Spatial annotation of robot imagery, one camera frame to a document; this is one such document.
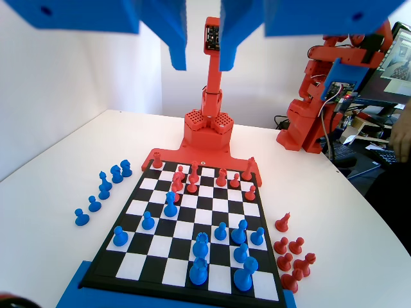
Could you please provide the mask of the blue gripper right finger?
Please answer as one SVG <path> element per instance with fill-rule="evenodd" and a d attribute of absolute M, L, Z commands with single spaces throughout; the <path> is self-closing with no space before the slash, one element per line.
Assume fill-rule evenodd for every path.
<path fill-rule="evenodd" d="M 238 46 L 256 29 L 265 29 L 266 9 L 270 1 L 221 1 L 220 6 L 220 71 L 234 67 Z"/>

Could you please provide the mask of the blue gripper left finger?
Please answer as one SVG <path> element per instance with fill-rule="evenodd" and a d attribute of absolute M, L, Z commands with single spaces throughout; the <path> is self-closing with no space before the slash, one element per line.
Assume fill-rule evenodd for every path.
<path fill-rule="evenodd" d="M 185 71 L 188 41 L 186 1 L 133 1 L 137 25 L 144 23 L 167 46 L 171 64 L 178 71 Z"/>

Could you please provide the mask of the person's hand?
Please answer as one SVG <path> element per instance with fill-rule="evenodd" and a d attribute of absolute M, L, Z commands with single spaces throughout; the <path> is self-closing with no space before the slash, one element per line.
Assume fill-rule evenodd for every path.
<path fill-rule="evenodd" d="M 411 141 L 411 108 L 410 100 L 405 105 L 401 115 L 392 127 L 389 145 L 394 150 L 396 160 L 401 163 L 408 162 Z"/>

